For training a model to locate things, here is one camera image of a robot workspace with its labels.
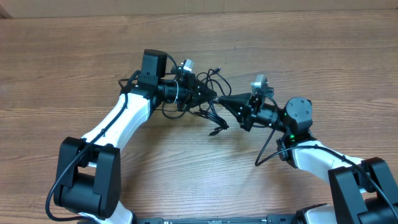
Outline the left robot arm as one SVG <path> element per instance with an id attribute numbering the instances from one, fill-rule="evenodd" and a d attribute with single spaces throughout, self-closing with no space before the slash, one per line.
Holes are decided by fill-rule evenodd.
<path id="1" fill-rule="evenodd" d="M 186 59 L 173 65 L 166 79 L 167 61 L 163 51 L 146 49 L 141 68 L 135 71 L 121 92 L 116 106 L 81 138 L 67 137 L 60 145 L 56 179 L 45 202 L 47 216 L 61 219 L 50 204 L 74 215 L 67 221 L 83 223 L 136 223 L 137 218 L 121 201 L 121 153 L 138 127 L 162 103 L 175 103 L 181 113 L 216 98 L 217 94 L 192 72 Z"/>

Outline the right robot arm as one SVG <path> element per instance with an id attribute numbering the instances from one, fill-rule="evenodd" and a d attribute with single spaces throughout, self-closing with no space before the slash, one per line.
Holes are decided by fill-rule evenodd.
<path id="1" fill-rule="evenodd" d="M 259 124 L 280 132 L 276 152 L 259 155 L 259 166 L 273 157 L 309 172 L 330 186 L 332 203 L 297 210 L 287 223 L 397 223 L 397 183 L 384 159 L 362 159 L 338 152 L 312 133 L 312 102 L 291 98 L 281 108 L 270 93 L 221 96 L 216 102 L 246 131 Z"/>

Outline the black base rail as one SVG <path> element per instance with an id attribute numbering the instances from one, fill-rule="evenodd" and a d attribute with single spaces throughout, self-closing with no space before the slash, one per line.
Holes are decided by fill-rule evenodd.
<path id="1" fill-rule="evenodd" d="M 238 218 L 137 218 L 133 217 L 132 224 L 298 224 L 304 223 L 293 214 L 273 214 L 266 217 L 238 217 Z"/>

